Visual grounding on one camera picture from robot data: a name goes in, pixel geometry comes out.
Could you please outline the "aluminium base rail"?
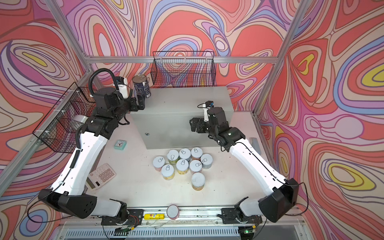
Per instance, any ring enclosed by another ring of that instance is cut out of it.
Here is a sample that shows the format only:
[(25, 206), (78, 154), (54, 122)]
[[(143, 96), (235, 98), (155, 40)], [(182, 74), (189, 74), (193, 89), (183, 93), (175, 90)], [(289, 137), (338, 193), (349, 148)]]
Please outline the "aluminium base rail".
[(67, 219), (53, 235), (54, 240), (311, 240), (303, 217), (284, 216), (277, 223), (262, 218), (247, 224), (224, 224), (219, 214), (224, 206), (180, 207), (176, 220), (142, 220), (127, 233), (118, 226), (102, 226), (102, 220)]

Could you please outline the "yellow can centre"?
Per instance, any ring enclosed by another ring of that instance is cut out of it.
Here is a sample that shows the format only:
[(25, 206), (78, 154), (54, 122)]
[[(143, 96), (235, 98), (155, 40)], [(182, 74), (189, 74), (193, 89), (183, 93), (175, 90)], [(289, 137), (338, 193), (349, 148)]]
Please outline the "yellow can centre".
[(180, 159), (176, 163), (177, 172), (180, 175), (186, 175), (189, 171), (189, 162), (185, 159)]

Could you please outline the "orange pink can pull tab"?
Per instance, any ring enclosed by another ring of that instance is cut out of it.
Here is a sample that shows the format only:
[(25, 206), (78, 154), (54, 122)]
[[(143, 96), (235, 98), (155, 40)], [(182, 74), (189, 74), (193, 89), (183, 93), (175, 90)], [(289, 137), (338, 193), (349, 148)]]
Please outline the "orange pink can pull tab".
[(191, 159), (192, 160), (200, 160), (203, 155), (203, 150), (199, 147), (194, 147), (191, 149)]

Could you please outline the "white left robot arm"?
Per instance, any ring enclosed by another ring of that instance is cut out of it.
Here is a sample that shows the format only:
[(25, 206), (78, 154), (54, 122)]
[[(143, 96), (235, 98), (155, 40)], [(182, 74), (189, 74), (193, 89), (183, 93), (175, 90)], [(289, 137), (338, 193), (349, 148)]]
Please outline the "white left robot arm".
[(39, 201), (52, 209), (85, 219), (89, 216), (110, 217), (124, 223), (129, 213), (127, 205), (118, 200), (98, 200), (84, 193), (88, 175), (116, 128), (126, 114), (136, 110), (133, 91), (128, 80), (114, 78), (114, 87), (91, 92), (96, 102), (92, 114), (75, 133), (76, 148), (58, 179), (49, 189), (40, 190)]

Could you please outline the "pink can fruit print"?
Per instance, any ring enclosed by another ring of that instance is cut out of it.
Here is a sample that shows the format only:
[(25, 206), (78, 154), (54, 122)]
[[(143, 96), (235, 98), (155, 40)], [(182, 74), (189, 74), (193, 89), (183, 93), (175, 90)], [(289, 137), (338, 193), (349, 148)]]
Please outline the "pink can fruit print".
[(190, 161), (189, 169), (192, 174), (200, 173), (203, 169), (201, 161), (199, 160)]

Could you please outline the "pink calculator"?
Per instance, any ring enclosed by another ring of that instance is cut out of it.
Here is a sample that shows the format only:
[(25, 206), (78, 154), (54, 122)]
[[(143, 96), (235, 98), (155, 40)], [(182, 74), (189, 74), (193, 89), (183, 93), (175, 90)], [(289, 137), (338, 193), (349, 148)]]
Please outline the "pink calculator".
[(103, 164), (91, 172), (86, 180), (86, 187), (89, 190), (98, 190), (116, 177), (116, 172), (109, 164)]

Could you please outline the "yellow can pull tab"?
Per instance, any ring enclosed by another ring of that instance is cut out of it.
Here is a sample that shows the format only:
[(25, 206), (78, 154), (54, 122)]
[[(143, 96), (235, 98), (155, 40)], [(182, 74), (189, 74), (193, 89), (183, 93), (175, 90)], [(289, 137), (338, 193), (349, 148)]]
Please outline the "yellow can pull tab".
[(161, 173), (165, 180), (172, 180), (175, 176), (175, 169), (172, 165), (166, 164), (162, 167)]

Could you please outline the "white roll in basket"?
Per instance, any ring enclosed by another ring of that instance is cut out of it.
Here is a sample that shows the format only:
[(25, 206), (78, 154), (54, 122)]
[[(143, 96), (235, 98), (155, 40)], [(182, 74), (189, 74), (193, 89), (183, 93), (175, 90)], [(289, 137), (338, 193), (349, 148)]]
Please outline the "white roll in basket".
[(87, 121), (88, 117), (87, 116), (84, 116), (84, 115), (75, 115), (72, 120), (73, 121), (76, 121), (78, 123), (82, 123), (82, 124), (85, 124), (86, 121)]

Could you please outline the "green can pull tab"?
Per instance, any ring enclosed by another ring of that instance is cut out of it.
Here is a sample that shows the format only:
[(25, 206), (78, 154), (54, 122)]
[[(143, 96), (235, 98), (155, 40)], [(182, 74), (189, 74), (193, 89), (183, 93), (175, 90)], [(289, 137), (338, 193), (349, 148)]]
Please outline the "green can pull tab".
[(177, 150), (170, 150), (167, 154), (167, 159), (171, 165), (175, 165), (179, 158), (179, 151)]

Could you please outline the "pink can front left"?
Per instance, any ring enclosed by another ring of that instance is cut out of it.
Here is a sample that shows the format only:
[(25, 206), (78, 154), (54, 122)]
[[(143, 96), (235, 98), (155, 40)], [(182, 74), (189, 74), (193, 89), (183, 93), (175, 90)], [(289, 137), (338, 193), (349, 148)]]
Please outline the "pink can front left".
[(162, 167), (166, 164), (166, 160), (162, 156), (157, 156), (153, 159), (153, 167), (156, 171), (160, 172)]

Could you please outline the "yellow green can plastic lid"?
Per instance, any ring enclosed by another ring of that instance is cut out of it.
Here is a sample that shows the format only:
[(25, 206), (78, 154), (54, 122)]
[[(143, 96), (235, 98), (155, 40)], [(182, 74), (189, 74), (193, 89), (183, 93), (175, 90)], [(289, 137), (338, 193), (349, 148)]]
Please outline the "yellow green can plastic lid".
[(200, 191), (204, 188), (206, 178), (202, 173), (194, 173), (191, 178), (192, 187), (196, 191)]

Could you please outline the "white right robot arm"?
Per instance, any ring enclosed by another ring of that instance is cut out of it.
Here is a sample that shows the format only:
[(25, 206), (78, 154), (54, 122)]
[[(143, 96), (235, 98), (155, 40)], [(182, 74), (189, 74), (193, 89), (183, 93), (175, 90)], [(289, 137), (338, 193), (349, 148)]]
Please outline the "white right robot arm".
[(240, 213), (247, 217), (264, 215), (267, 220), (276, 223), (296, 205), (299, 183), (278, 173), (238, 128), (230, 127), (221, 107), (214, 107), (212, 101), (198, 107), (204, 110), (204, 117), (190, 120), (192, 132), (208, 134), (209, 139), (214, 140), (222, 151), (236, 157), (258, 181), (265, 194), (260, 199), (241, 200), (238, 203)]

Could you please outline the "teal can pull tab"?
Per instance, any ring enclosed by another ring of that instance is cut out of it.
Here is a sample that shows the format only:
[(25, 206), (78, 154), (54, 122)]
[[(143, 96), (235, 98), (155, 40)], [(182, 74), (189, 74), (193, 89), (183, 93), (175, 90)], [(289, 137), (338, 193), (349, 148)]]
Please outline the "teal can pull tab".
[(188, 162), (191, 161), (191, 150), (184, 148), (179, 151), (179, 157), (181, 160), (187, 160)]

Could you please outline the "mint green alarm clock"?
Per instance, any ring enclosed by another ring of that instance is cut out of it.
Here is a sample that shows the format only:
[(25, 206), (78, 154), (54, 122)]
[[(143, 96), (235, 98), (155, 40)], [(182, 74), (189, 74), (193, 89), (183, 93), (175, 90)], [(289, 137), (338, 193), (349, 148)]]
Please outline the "mint green alarm clock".
[(127, 145), (127, 142), (125, 140), (117, 140), (115, 145), (114, 145), (114, 148), (116, 150), (121, 150), (122, 151), (122, 150), (125, 149), (126, 145)]

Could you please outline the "grey metal cabinet box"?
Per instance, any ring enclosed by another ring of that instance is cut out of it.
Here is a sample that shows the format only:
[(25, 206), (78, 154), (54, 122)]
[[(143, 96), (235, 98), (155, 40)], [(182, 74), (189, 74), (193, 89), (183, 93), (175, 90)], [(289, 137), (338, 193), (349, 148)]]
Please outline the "grey metal cabinet box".
[(208, 134), (192, 132), (190, 120), (203, 118), (198, 108), (206, 101), (225, 111), (228, 122), (234, 114), (227, 87), (158, 88), (151, 90), (145, 109), (131, 116), (147, 149), (216, 147)]

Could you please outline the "teal can far right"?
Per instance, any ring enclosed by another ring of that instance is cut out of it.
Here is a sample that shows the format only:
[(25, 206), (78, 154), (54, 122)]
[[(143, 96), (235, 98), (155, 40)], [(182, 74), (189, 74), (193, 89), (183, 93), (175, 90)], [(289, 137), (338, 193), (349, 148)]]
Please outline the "teal can far right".
[(203, 169), (209, 169), (213, 164), (213, 157), (210, 154), (203, 154), (200, 158)]

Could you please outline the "dark blue tin can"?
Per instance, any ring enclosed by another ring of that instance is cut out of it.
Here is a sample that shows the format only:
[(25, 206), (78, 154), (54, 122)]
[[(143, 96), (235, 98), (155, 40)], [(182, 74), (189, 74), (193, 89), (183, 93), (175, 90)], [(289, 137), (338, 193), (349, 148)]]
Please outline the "dark blue tin can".
[(149, 98), (151, 96), (149, 78), (146, 75), (136, 75), (132, 79), (136, 94)]

